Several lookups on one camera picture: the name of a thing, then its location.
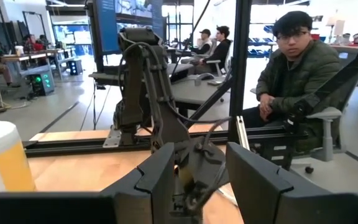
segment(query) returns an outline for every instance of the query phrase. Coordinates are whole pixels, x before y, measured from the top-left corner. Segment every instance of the floor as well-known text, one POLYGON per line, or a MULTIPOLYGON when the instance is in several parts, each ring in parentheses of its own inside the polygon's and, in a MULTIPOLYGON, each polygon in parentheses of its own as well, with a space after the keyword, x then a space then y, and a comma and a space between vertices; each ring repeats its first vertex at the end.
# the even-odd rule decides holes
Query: floor
MULTIPOLYGON (((121 99, 121 93, 118 87, 114 86, 108 87, 107 90, 96 90, 95 109, 93 109, 93 102, 91 102, 93 99, 93 81, 88 78, 88 74, 95 69, 92 61, 92 58, 83 59, 85 72, 82 77, 66 75, 64 81, 56 78, 56 89, 52 95, 40 97, 26 108, 1 113, 0 120, 16 124, 23 140, 29 140, 41 130, 44 132, 92 130, 94 128, 93 110, 95 110, 96 117, 100 117, 97 119, 96 129, 109 129, 112 124, 112 113, 116 103, 121 99), (75 106, 62 119, 45 130, 46 126, 73 105, 75 106), (81 127, 84 117, 86 117, 85 122, 81 127)), ((259 74, 266 63, 265 59, 260 58, 250 58, 247 61, 244 108, 257 105, 255 95, 249 90, 255 87, 259 74)), ((22 104, 22 102, 9 99, 9 97, 4 100, 12 106, 22 104)), ((225 105, 227 106, 225 106, 224 111, 212 109, 201 119, 227 115, 228 100, 225 101, 225 105)), ((347 150, 358 157, 358 88, 353 93, 342 123, 345 124, 342 125, 341 131, 347 150)))

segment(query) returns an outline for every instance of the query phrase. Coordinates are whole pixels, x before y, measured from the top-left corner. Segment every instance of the robotic arm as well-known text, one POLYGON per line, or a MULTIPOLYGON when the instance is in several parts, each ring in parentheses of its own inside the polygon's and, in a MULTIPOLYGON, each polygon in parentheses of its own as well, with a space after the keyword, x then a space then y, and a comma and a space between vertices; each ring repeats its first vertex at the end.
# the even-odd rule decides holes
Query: robotic arm
POLYGON ((295 103, 292 112, 287 119, 288 130, 296 132, 296 130, 298 130, 298 124, 302 122, 307 115, 311 114, 320 102, 324 101, 332 92, 340 89, 356 75, 358 75, 358 54, 351 63, 346 65, 317 91, 305 96, 295 103))
POLYGON ((206 138, 191 139, 186 126, 178 119, 172 95, 166 51, 162 39, 146 28, 124 28, 119 45, 129 68, 123 100, 114 120, 121 121, 121 131, 141 121, 139 89, 146 85, 153 119, 151 151, 155 153, 168 142, 175 143, 175 178, 172 223, 199 223, 202 207, 212 193, 229 182, 224 169, 224 153, 206 138))

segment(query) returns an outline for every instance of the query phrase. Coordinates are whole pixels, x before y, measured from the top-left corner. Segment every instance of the green jacket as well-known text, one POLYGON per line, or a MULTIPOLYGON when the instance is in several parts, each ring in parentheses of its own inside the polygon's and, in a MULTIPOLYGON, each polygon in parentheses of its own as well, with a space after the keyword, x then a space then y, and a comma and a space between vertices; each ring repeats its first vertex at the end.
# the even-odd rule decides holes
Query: green jacket
MULTIPOLYGON (((278 113, 288 113, 299 99, 316 91, 341 69, 337 51, 319 40, 309 43, 298 60, 293 62, 287 74, 281 74, 282 66, 287 66, 287 61, 284 54, 277 50, 272 54, 265 70, 261 73, 256 89, 258 101, 261 94, 267 93, 274 96, 275 92, 281 89, 280 93, 284 97, 276 97, 271 104, 273 111, 278 113)), ((329 106, 335 107, 338 101, 337 94, 331 95, 321 102, 313 113, 320 112, 329 106)), ((333 129, 334 137, 339 132, 339 121, 335 121, 335 123, 338 125, 335 124, 333 129)), ((302 127, 308 132, 309 138, 299 141, 296 150, 310 151, 313 148, 321 147, 322 121, 307 119, 306 124, 302 127)))

